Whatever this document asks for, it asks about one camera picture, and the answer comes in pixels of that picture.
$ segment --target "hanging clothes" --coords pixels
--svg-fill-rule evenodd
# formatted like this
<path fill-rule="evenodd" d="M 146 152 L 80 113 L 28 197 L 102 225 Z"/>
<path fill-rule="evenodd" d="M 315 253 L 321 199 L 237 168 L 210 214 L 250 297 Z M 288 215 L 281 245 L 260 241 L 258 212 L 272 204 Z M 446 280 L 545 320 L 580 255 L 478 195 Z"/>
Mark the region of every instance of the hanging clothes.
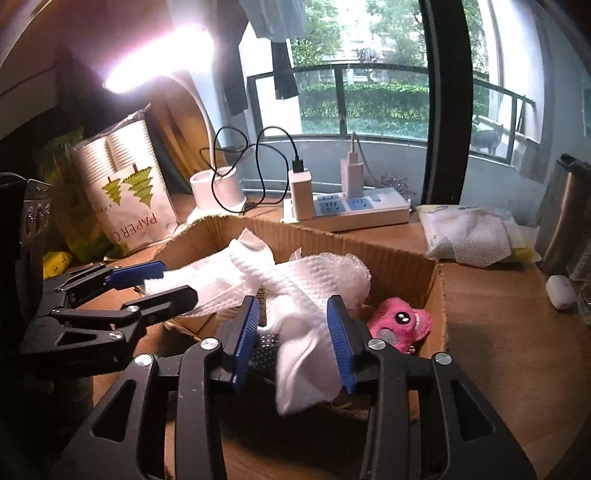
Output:
<path fill-rule="evenodd" d="M 217 11 L 218 13 L 223 12 L 223 15 L 217 15 L 216 29 L 212 33 L 212 36 L 216 44 L 216 65 L 222 77 L 224 93 L 231 115 L 238 115 L 248 109 L 248 100 L 246 98 L 242 62 L 240 60 L 238 45 L 240 45 L 248 22 L 251 22 L 253 28 L 255 23 L 259 22 L 259 14 L 261 14 L 263 10 L 255 9 L 254 3 L 255 2 L 250 2 L 248 10 L 245 12 L 246 9 L 244 8 L 244 5 L 242 5 L 242 1 L 218 0 Z M 303 3 L 302 14 L 304 15 L 305 35 L 306 15 L 303 11 Z M 272 14 L 267 23 L 270 25 L 274 19 L 277 20 L 279 18 L 279 15 Z M 285 43 L 287 37 L 282 38 L 282 36 L 279 36 L 275 38 L 280 39 L 280 43 L 271 41 L 271 55 L 275 78 L 275 96 L 277 99 L 292 98 L 297 96 L 299 92 L 293 75 L 289 53 L 287 51 L 287 44 Z"/>
<path fill-rule="evenodd" d="M 286 43 L 271 42 L 271 55 L 273 58 L 275 98 L 277 100 L 286 100 L 298 96 L 300 92 L 297 89 Z"/>
<path fill-rule="evenodd" d="M 248 109 L 244 75 L 238 45 L 242 40 L 248 18 L 238 0 L 218 0 L 217 29 L 214 36 L 215 62 L 222 77 L 228 109 L 232 116 Z"/>
<path fill-rule="evenodd" d="M 257 38 L 284 43 L 307 36 L 304 0 L 240 0 L 240 4 Z"/>

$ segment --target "white tissue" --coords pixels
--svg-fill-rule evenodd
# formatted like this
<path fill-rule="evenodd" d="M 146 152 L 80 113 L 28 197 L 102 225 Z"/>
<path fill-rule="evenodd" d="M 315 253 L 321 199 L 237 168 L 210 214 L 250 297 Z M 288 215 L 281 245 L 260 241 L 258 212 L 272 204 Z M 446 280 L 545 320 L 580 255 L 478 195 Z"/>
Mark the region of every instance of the white tissue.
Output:
<path fill-rule="evenodd" d="M 208 314 L 239 306 L 245 295 L 267 291 L 267 325 L 259 334 L 279 335 L 276 404 L 280 414 L 294 413 L 321 401 L 332 401 L 342 382 L 326 323 L 326 304 L 341 295 L 347 308 L 369 293 L 371 275 L 359 258 L 330 253 L 275 265 L 269 247 L 245 229 L 222 252 L 160 280 L 146 281 L 146 293 L 188 284 L 199 295 L 191 314 Z"/>
<path fill-rule="evenodd" d="M 256 295 L 260 286 L 236 267 L 230 259 L 231 252 L 234 257 L 261 268 L 275 265 L 269 246 L 245 228 L 240 237 L 221 252 L 177 270 L 166 270 L 163 278 L 146 280 L 146 295 L 188 285 L 197 292 L 199 302 L 186 316 L 204 316 L 241 305 L 244 297 Z"/>

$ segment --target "bubble wrap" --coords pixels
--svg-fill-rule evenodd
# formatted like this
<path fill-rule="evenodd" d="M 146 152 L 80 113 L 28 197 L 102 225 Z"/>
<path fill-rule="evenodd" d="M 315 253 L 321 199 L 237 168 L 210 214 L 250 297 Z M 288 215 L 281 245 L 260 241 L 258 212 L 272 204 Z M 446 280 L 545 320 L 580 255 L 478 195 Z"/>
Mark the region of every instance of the bubble wrap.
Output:
<path fill-rule="evenodd" d="M 494 215 L 459 210 L 455 215 L 442 215 L 439 227 L 452 244 L 458 263 L 482 268 L 511 255 L 505 225 Z"/>

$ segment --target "window frame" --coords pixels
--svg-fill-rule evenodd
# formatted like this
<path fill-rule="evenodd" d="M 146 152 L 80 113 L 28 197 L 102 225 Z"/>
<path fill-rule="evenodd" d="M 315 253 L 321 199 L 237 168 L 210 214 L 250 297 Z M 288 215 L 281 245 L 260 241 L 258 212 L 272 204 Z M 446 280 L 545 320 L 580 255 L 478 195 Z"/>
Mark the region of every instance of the window frame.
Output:
<path fill-rule="evenodd" d="M 391 70 L 398 72 L 411 72 L 411 73 L 423 73 L 428 75 L 428 68 L 426 67 L 414 67 L 408 65 L 401 65 L 395 63 L 354 63 L 354 62 L 332 62 L 313 66 L 295 67 L 293 68 L 294 73 L 298 72 L 322 72 L 324 70 L 332 70 L 335 75 L 335 86 L 336 86 L 336 103 L 338 110 L 339 120 L 339 133 L 338 134 L 297 134 L 292 135 L 294 139 L 298 140 L 335 140 L 335 139 L 347 139 L 350 138 L 351 132 L 347 128 L 347 111 L 345 102 L 345 89 L 344 89 L 344 77 L 343 71 L 348 69 L 374 69 L 374 70 Z M 261 107 L 258 100 L 258 91 L 256 89 L 256 81 L 264 78 L 273 77 L 273 72 L 260 73 L 252 75 L 246 78 L 246 89 L 248 92 L 249 100 L 251 103 L 251 111 L 254 120 L 255 130 L 257 132 L 262 131 L 262 115 Z M 511 125 L 509 129 L 509 143 L 507 146 L 507 154 L 505 157 L 506 161 L 502 161 L 500 157 L 496 155 L 490 155 L 488 153 L 470 150 L 470 155 L 473 157 L 482 158 L 489 161 L 494 161 L 502 165 L 511 165 L 511 159 L 513 157 L 513 150 L 515 145 L 515 132 L 520 131 L 520 125 L 525 115 L 525 104 L 529 103 L 535 108 L 535 102 L 523 95 L 512 92 L 504 87 L 495 85 L 493 83 L 485 82 L 477 77 L 472 78 L 474 85 L 478 85 L 489 90 L 508 95 L 511 97 L 512 112 L 511 112 Z M 517 112 L 518 100 L 522 101 L 521 111 Z M 427 140 L 420 140 L 416 138 L 408 137 L 384 137 L 379 135 L 358 135 L 360 140 L 383 142 L 391 144 L 408 144 L 408 145 L 419 145 L 426 146 Z M 272 135 L 264 135 L 264 140 L 274 140 L 275 137 Z"/>

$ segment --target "blue gripper pad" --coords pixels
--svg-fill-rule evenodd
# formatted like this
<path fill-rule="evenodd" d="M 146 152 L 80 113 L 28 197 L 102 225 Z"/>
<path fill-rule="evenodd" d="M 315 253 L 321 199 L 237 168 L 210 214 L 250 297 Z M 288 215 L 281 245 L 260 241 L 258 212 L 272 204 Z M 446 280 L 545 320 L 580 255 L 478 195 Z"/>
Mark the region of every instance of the blue gripper pad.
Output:
<path fill-rule="evenodd" d="M 106 283 L 109 288 L 123 290 L 140 285 L 149 278 L 163 278 L 166 265 L 159 261 L 146 262 L 131 267 L 117 268 L 111 272 Z"/>
<path fill-rule="evenodd" d="M 336 363 L 339 367 L 340 379 L 347 387 L 348 393 L 353 393 L 357 381 L 353 374 L 353 349 L 347 337 L 345 327 L 340 318 L 336 299 L 331 297 L 326 305 L 326 322 L 329 326 L 330 338 L 335 349 Z"/>
<path fill-rule="evenodd" d="M 238 340 L 236 354 L 234 354 L 234 376 L 232 377 L 232 386 L 235 391 L 239 391 L 246 381 L 248 373 L 248 361 L 252 355 L 256 339 L 256 328 L 259 324 L 260 308 L 256 298 L 253 298 L 246 314 L 246 322 Z"/>

